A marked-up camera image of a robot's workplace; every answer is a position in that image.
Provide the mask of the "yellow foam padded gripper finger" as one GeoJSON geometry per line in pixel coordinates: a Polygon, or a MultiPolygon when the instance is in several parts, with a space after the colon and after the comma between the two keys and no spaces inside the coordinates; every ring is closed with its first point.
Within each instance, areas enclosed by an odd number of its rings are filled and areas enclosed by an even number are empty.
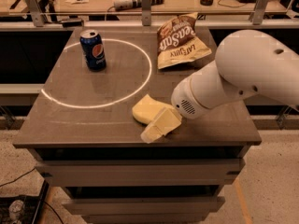
{"type": "Polygon", "coordinates": [[[141,134],[141,139],[150,144],[175,130],[181,125],[181,122],[182,116],[176,109],[165,107],[158,112],[153,121],[146,127],[141,134]]]}

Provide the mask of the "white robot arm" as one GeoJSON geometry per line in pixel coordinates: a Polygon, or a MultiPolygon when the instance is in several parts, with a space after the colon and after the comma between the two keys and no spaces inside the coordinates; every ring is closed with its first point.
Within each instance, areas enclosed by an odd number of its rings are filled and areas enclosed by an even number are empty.
{"type": "Polygon", "coordinates": [[[197,119],[224,104],[262,95],[293,109],[299,106],[299,55],[271,35],[240,30],[219,44],[215,59],[184,78],[141,134],[152,143],[176,129],[182,118],[197,119]]]}

